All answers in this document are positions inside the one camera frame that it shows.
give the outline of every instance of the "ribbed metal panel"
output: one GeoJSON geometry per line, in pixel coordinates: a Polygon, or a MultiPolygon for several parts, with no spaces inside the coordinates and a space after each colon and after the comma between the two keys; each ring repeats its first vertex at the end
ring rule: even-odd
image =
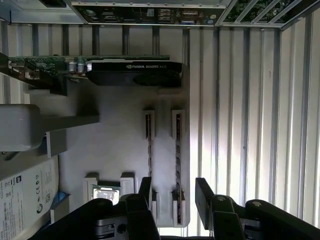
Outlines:
{"type": "MultiPolygon", "coordinates": [[[[190,69],[190,199],[195,178],[243,205],[263,199],[319,227],[320,11],[284,32],[1,24],[1,51],[16,55],[170,55],[190,69]]],[[[2,103],[28,103],[1,78],[2,103]]],[[[194,202],[185,229],[209,233],[194,202]]]]}

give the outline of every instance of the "label sticker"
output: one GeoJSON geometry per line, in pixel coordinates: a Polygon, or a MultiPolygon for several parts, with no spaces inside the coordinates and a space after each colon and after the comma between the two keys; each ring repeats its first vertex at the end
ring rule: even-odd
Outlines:
{"type": "Polygon", "coordinates": [[[22,176],[0,182],[0,239],[11,240],[24,229],[22,176]]]}
{"type": "Polygon", "coordinates": [[[0,240],[11,240],[49,211],[56,191],[54,160],[0,181],[0,240]]]}

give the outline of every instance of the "black graphics card shroud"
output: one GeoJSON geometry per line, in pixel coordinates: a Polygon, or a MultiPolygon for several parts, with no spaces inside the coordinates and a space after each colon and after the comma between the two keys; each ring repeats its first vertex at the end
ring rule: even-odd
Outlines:
{"type": "Polygon", "coordinates": [[[93,62],[86,76],[98,86],[179,88],[182,69],[172,61],[93,62]]]}

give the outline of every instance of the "capacitor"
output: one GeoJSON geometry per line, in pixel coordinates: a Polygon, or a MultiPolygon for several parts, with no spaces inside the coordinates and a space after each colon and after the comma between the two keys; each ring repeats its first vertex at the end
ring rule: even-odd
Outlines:
{"type": "Polygon", "coordinates": [[[89,61],[89,62],[86,63],[86,70],[88,72],[90,72],[92,70],[92,62],[89,61]]]}
{"type": "Polygon", "coordinates": [[[85,73],[85,64],[82,62],[78,63],[78,74],[84,74],[85,73]]]}
{"type": "Polygon", "coordinates": [[[74,61],[69,62],[69,73],[74,74],[77,71],[77,64],[74,61]]]}

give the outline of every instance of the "rear i/o panel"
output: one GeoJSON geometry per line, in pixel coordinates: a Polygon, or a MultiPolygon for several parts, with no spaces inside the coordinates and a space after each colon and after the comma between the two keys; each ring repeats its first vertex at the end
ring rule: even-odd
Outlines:
{"type": "Polygon", "coordinates": [[[74,8],[89,24],[213,26],[224,8],[94,6],[74,8]]]}

